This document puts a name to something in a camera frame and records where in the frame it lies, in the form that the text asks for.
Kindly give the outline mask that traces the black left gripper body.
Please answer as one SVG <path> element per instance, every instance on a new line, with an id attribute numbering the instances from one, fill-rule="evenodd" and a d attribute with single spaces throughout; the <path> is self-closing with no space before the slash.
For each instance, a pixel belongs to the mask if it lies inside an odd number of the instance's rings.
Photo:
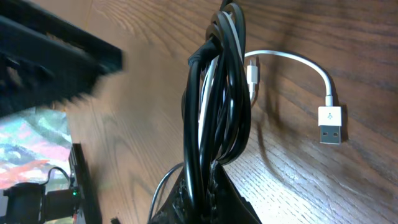
<path id="1" fill-rule="evenodd" d="M 1 116 L 92 93 L 122 50 L 30 1 L 1 1 Z"/>

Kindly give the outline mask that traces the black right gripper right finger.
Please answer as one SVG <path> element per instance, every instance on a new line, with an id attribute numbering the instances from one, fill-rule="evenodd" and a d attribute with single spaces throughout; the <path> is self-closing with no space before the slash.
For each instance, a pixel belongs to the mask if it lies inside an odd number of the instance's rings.
<path id="1" fill-rule="evenodd" d="M 261 223 L 252 205 L 240 195 L 218 162 L 211 165 L 211 223 Z"/>

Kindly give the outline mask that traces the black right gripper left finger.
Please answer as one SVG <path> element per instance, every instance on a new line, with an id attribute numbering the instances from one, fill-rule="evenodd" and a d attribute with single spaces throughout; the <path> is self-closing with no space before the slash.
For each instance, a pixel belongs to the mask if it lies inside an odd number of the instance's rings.
<path id="1" fill-rule="evenodd" d="M 163 206 L 148 221 L 148 224 L 189 224 L 189 209 L 190 200 L 184 170 L 182 170 Z"/>

